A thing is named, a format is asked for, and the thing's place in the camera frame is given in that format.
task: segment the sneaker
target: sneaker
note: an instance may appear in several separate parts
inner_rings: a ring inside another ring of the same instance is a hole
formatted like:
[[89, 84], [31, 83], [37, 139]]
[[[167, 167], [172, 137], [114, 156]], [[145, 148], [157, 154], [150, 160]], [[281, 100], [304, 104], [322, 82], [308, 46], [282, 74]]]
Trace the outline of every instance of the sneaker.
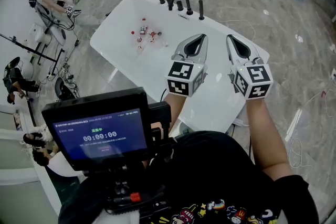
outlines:
[[36, 92], [36, 98], [39, 98], [39, 97], [40, 97], [40, 92], [41, 92], [41, 88], [38, 87], [38, 91]]

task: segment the person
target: person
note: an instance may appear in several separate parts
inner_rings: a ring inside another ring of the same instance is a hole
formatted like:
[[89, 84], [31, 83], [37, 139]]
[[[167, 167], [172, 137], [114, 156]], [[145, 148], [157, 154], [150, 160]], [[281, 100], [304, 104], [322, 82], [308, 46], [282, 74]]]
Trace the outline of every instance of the person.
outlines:
[[23, 141], [34, 147], [45, 147], [46, 149], [52, 148], [54, 139], [51, 135], [46, 124], [41, 126], [33, 127], [24, 134]]
[[33, 159], [40, 166], [48, 166], [50, 170], [64, 177], [83, 176], [81, 171], [74, 171], [62, 152], [59, 151], [57, 144], [51, 153], [46, 148], [33, 149]]
[[56, 19], [67, 23], [69, 27], [72, 26], [72, 23], [75, 20], [75, 24], [84, 28], [86, 31], [90, 31], [90, 30], [96, 30], [102, 23], [101, 20], [95, 18], [92, 15], [86, 14], [82, 11], [77, 13], [78, 14], [77, 17], [72, 16], [72, 18], [69, 18], [68, 14], [66, 14], [66, 10], [69, 6], [73, 7], [73, 10], [75, 10], [73, 0], [36, 0], [36, 1], [40, 3], [44, 8], [48, 9]]
[[25, 97], [24, 91], [36, 92], [36, 97], [39, 97], [40, 87], [36, 85], [36, 81], [28, 81], [22, 77], [20, 69], [17, 67], [12, 68], [9, 74], [4, 78], [4, 84], [8, 91], [7, 102], [15, 104], [14, 92], [18, 92], [20, 97]]
[[[185, 97], [168, 94], [165, 101], [171, 106], [172, 127]], [[143, 181], [164, 185], [163, 201], [170, 205], [148, 223], [319, 223], [308, 183], [293, 174], [264, 100], [247, 100], [246, 106], [255, 164], [227, 134], [199, 131], [178, 136], [168, 163], [155, 158], [144, 162]], [[138, 223], [139, 213], [105, 212], [103, 182], [98, 176], [83, 182], [63, 204], [59, 223]]]

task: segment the white bathtub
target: white bathtub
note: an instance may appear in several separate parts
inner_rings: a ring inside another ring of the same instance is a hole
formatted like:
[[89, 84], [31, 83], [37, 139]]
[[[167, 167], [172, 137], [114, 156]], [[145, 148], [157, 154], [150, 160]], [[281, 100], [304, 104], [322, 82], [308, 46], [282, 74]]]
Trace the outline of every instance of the white bathtub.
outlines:
[[[197, 92], [187, 99], [180, 120], [194, 130], [226, 132], [245, 104], [244, 97], [234, 92], [227, 75], [231, 62], [226, 36], [241, 35], [210, 18], [199, 20], [198, 17], [195, 11], [188, 16], [186, 8], [179, 12], [176, 4], [169, 11], [167, 2], [161, 5], [159, 0], [123, 0], [97, 29], [90, 44], [136, 85], [144, 87], [150, 97], [159, 101], [165, 89], [164, 73], [172, 63], [171, 56], [178, 44], [190, 36], [206, 34], [209, 40], [208, 76]], [[168, 46], [159, 49], [155, 43], [148, 44], [139, 55], [136, 39], [144, 24], [154, 31], [161, 31]], [[259, 46], [255, 47], [267, 62], [269, 54]]]

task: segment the person in black clothing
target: person in black clothing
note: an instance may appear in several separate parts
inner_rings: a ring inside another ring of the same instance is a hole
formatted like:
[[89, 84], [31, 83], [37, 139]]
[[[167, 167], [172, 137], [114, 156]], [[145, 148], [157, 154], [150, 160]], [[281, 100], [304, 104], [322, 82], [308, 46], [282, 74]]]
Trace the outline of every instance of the person in black clothing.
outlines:
[[[185, 98], [168, 94], [165, 101], [171, 106], [172, 127]], [[201, 131], [177, 137], [166, 165], [156, 159], [144, 162], [148, 180], [166, 186], [165, 200], [171, 205], [145, 223], [319, 223], [308, 183], [291, 171], [264, 100], [248, 100], [246, 105], [256, 164], [224, 133]], [[129, 213], [121, 221], [120, 216], [116, 219], [104, 211], [103, 180], [86, 179], [63, 204], [59, 223], [128, 223]]]
[[37, 97], [40, 92], [40, 87], [36, 85], [36, 81], [25, 80], [18, 68], [12, 68], [9, 71], [6, 78], [4, 78], [4, 84], [8, 91], [7, 102], [10, 104], [15, 104], [14, 92], [18, 92], [21, 96], [25, 96], [22, 90], [36, 92]]

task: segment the black pants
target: black pants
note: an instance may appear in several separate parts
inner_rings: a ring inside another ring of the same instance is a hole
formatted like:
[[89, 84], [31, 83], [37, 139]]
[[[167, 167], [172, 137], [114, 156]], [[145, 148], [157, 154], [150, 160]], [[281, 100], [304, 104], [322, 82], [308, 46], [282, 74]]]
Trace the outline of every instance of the black pants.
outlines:
[[28, 81], [25, 79], [22, 79], [19, 81], [19, 84], [21, 86], [21, 89], [27, 92], [37, 92], [39, 89], [39, 86], [35, 85], [36, 81]]

